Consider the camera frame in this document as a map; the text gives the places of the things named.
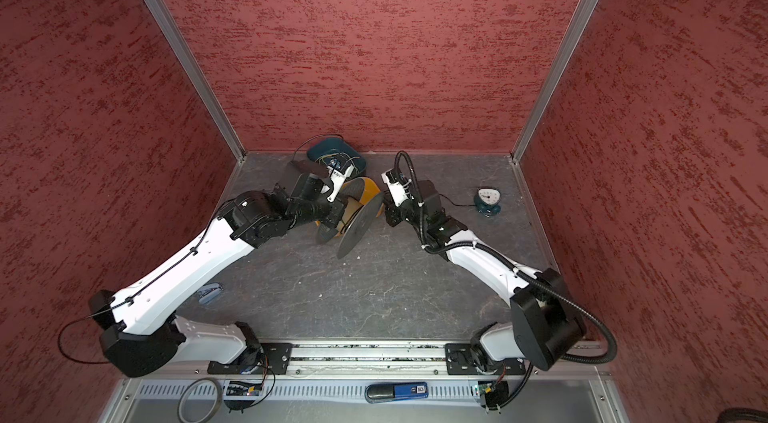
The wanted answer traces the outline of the grey cable spool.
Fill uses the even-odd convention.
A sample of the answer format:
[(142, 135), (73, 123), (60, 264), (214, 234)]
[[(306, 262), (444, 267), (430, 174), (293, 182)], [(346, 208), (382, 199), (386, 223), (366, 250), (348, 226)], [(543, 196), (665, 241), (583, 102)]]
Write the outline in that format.
[[(337, 251), (337, 258), (342, 259), (346, 255), (348, 255), (356, 246), (357, 244), (363, 239), (364, 235), (374, 222), (374, 220), (382, 213), (383, 211), (383, 194), (380, 193), (376, 195), (371, 201), (369, 201), (366, 205), (362, 207), (361, 210), (359, 210), (355, 215), (354, 219), (351, 221), (351, 224), (349, 225), (346, 233), (341, 236), (339, 248)], [(315, 241), (318, 244), (324, 245), (328, 242), (330, 242), (332, 239), (330, 239), (328, 242), (321, 243), (319, 239), (323, 236), (330, 237), (335, 234), (335, 231), (330, 230), (329, 228), (326, 228), (325, 226), (320, 226), (318, 223), (316, 223), (317, 226), (317, 232), (315, 236)]]

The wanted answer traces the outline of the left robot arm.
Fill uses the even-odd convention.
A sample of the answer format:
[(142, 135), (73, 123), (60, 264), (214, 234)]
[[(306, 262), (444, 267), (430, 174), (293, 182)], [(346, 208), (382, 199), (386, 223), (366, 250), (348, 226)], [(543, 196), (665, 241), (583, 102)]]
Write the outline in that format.
[(209, 361), (251, 371), (261, 345), (245, 323), (191, 321), (176, 311), (225, 268), (293, 228), (339, 222), (344, 176), (299, 173), (270, 193), (247, 191), (214, 213), (199, 236), (148, 275), (117, 292), (101, 290), (89, 301), (102, 330), (107, 362), (127, 377), (146, 376), (168, 363)]

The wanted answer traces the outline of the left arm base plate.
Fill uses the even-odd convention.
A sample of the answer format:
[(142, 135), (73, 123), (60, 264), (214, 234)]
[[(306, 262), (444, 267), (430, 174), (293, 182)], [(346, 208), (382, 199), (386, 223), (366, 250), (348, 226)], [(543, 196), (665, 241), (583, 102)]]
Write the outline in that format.
[(233, 362), (222, 364), (211, 361), (207, 367), (209, 375), (264, 375), (272, 371), (284, 375), (291, 359), (291, 343), (267, 342), (248, 346)]

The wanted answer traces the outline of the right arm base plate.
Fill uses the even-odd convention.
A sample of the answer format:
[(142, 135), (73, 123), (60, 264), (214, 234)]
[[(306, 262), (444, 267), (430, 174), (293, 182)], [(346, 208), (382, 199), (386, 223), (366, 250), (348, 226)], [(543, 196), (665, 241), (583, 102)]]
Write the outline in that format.
[(498, 377), (502, 374), (522, 376), (525, 364), (518, 359), (494, 360), (479, 344), (447, 343), (444, 345), (449, 375), (483, 375)]

